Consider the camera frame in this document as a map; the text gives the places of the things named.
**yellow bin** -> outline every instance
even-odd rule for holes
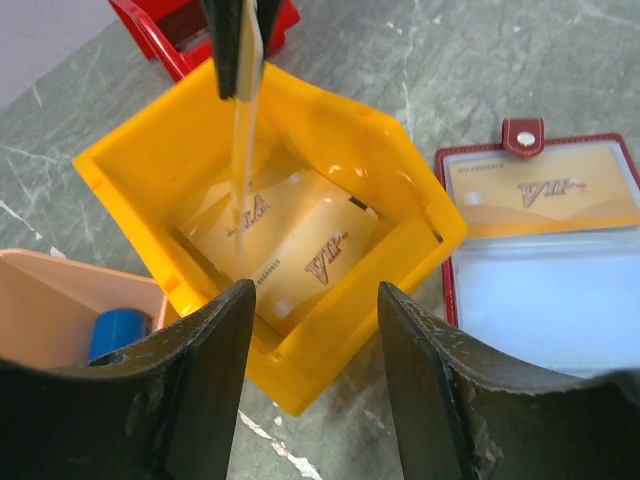
[[[467,226],[395,119],[271,65],[259,102],[256,157],[285,151],[394,226],[288,335],[256,318],[247,374],[299,415],[375,332],[378,284],[411,293]],[[208,61],[74,161],[182,316],[223,286],[171,235],[169,213],[229,161],[232,115]]]

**blue cup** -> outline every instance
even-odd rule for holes
[[[89,348],[89,361],[134,343],[146,334],[147,319],[135,310],[119,308],[96,319]]]

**gray table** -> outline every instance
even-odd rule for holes
[[[272,61],[395,116],[429,163],[438,147],[498,140],[516,116],[543,116],[550,137],[617,131],[640,155],[637,0],[297,5]],[[148,275],[71,159],[171,85],[115,23],[0,110],[0,247]],[[416,297],[442,315],[439,275]],[[301,417],[250,381],[240,409],[230,479],[402,478],[377,338]]]

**gray marble surface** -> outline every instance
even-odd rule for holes
[[[515,116],[543,116],[549,137],[617,131],[640,156],[637,0],[296,3],[272,61],[395,116],[429,163]],[[148,275],[71,159],[170,86],[115,23],[1,109],[0,248]],[[435,274],[416,297],[442,315],[441,294]],[[232,480],[402,478],[377,338],[301,417],[249,381],[240,410]]]

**red bin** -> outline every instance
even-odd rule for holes
[[[211,57],[207,22],[198,0],[109,0],[147,59],[157,58],[178,82]],[[292,0],[282,0],[267,54],[285,42],[300,21]]]

